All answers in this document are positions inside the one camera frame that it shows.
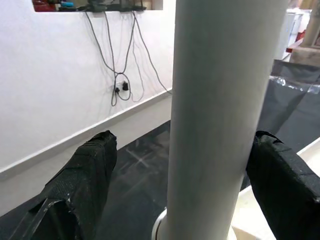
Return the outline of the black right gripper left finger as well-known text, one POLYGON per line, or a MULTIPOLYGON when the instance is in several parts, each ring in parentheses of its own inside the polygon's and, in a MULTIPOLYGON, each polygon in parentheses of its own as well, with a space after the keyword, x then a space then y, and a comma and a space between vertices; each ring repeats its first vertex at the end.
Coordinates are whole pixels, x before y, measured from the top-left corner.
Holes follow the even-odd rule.
POLYGON ((79 146, 24 211, 12 240, 92 240, 117 162, 109 130, 79 146))

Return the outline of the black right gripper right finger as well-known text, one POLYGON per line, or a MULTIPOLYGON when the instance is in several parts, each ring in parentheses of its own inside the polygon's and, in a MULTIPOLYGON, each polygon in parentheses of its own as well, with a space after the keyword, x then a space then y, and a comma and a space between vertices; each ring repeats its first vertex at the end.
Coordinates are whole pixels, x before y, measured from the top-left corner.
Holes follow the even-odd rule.
POLYGON ((290 147, 257 131, 246 173, 277 240, 320 238, 320 178, 290 147))

